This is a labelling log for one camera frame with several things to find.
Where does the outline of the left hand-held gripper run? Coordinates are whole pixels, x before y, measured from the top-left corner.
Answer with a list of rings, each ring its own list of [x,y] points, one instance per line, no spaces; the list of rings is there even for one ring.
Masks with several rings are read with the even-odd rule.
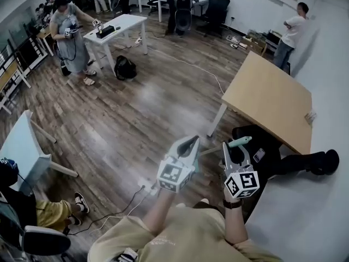
[[[160,162],[157,174],[158,186],[179,193],[195,172],[194,163],[199,148],[198,135],[185,136],[175,141],[166,154],[168,157]]]

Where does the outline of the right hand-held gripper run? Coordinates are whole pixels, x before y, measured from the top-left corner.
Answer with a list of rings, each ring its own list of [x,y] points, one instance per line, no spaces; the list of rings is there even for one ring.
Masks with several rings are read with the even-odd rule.
[[[229,147],[226,142],[222,143],[224,154],[224,166],[226,180],[224,186],[234,199],[242,199],[252,196],[259,190],[258,173],[250,163],[250,156],[244,146],[234,148],[234,168],[230,158]]]

